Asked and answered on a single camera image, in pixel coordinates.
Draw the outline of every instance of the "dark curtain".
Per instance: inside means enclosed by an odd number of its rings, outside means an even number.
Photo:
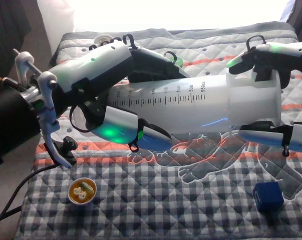
[[[20,50],[31,30],[20,0],[0,0],[0,77],[14,64],[12,49]]]

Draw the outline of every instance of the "blue box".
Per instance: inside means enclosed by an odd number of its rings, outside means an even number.
[[[257,183],[253,188],[253,197],[260,212],[277,211],[284,203],[280,186],[276,181]]]

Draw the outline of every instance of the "quilted mat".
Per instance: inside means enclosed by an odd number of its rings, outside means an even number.
[[[99,33],[64,35],[51,65],[88,52]],[[161,54],[174,51],[190,76],[225,73],[226,63],[246,50],[246,40],[297,42],[286,23],[268,22],[227,30],[132,32],[136,44]],[[120,37],[121,33],[111,33]],[[252,39],[256,45],[259,39]],[[302,74],[291,73],[282,93],[282,122],[302,121]],[[67,114],[55,137],[74,138],[77,164],[38,174],[29,181],[16,239],[302,239],[302,153],[248,143],[232,134],[173,135],[165,152],[84,137]],[[43,142],[34,169],[52,164]],[[70,183],[95,180],[97,196],[87,207],[69,202]],[[278,181],[284,205],[273,214],[257,211],[252,190],[258,182]]]

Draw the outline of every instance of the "plaid pattern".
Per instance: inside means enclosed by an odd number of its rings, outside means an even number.
[[[296,41],[289,30],[270,30],[191,39],[188,44],[184,40],[170,44],[167,36],[164,40],[140,39],[137,44],[157,47],[163,53],[167,50],[159,48],[163,41],[191,63],[185,70],[192,76],[207,71],[216,75],[223,73],[223,61],[244,51],[246,39],[257,34],[265,35],[268,41]],[[63,41],[57,62],[72,58],[74,53],[83,54],[80,43],[87,41]],[[184,48],[205,46],[205,51],[174,48],[179,43]],[[292,72],[282,94],[282,111],[284,123],[302,121],[302,75],[297,71]],[[67,116],[60,118],[60,124],[58,136],[68,135],[79,143],[77,164],[71,169],[58,167],[40,173],[30,180],[18,240],[302,239],[302,153],[292,152],[283,158],[280,149],[238,138],[237,128],[232,135],[176,134],[174,147],[166,152],[141,149],[132,153],[127,146],[80,135],[71,129]],[[34,168],[48,164],[52,161],[40,144]],[[95,179],[97,185],[96,198],[86,207],[75,206],[67,198],[70,183],[80,177]],[[279,182],[285,200],[279,212],[263,215],[256,209],[252,190],[256,183],[267,181]]]

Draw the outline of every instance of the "syringe barrel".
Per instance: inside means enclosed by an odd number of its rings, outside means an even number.
[[[171,134],[225,132],[232,125],[277,117],[280,106],[272,102],[280,95],[278,86],[262,83],[255,88],[247,78],[229,82],[227,75],[217,75],[115,85],[108,104]]]

